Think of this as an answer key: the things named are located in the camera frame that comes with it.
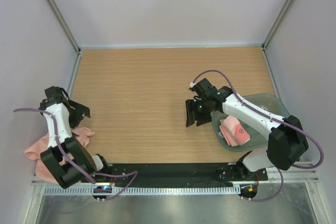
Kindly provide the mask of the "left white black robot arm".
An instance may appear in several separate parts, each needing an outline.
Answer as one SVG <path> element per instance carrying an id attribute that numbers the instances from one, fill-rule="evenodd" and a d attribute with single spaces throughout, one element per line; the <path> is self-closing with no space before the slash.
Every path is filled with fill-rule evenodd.
<path id="1" fill-rule="evenodd" d="M 44 99 L 39 111 L 45 117 L 49 132 L 47 149 L 41 153 L 41 161 L 56 182 L 64 189 L 86 178 L 95 183 L 111 177 L 111 169 L 99 155 L 90 155 L 73 134 L 84 117 L 90 117 L 90 109 L 65 98 Z"/>

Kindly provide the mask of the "pink rabbit pattern towel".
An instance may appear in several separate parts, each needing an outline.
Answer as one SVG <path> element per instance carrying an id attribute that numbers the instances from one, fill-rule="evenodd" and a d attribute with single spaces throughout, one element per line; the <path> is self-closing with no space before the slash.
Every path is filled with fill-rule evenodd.
<path id="1" fill-rule="evenodd" d="M 245 131 L 239 120 L 231 115 L 220 120 L 219 129 L 228 146 L 242 146 L 250 140 L 250 135 Z"/>

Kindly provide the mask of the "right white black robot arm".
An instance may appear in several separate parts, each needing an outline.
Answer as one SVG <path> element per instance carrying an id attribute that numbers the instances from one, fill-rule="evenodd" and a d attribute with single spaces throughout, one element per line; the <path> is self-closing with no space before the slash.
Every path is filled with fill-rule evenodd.
<path id="1" fill-rule="evenodd" d="M 195 96 L 186 105 L 186 126 L 212 123 L 217 138 L 226 148 L 244 147 L 256 137 L 267 141 L 252 147 L 236 162 L 239 178 L 248 180 L 264 168 L 288 170 L 308 149 L 298 118 L 287 118 L 265 111 L 238 94 Z"/>

